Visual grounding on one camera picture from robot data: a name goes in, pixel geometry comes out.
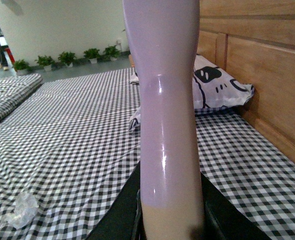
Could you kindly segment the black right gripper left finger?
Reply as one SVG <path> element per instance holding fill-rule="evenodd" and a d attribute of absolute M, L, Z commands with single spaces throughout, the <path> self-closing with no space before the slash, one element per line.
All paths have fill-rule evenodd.
<path fill-rule="evenodd" d="M 88 240 L 143 240 L 140 196 L 141 165 L 138 164 L 111 208 L 87 237 Z"/>

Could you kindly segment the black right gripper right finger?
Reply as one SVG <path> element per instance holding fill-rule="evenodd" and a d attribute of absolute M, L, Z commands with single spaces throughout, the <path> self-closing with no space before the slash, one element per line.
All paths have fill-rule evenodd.
<path fill-rule="evenodd" d="M 206 240 L 269 240 L 202 174 Z"/>

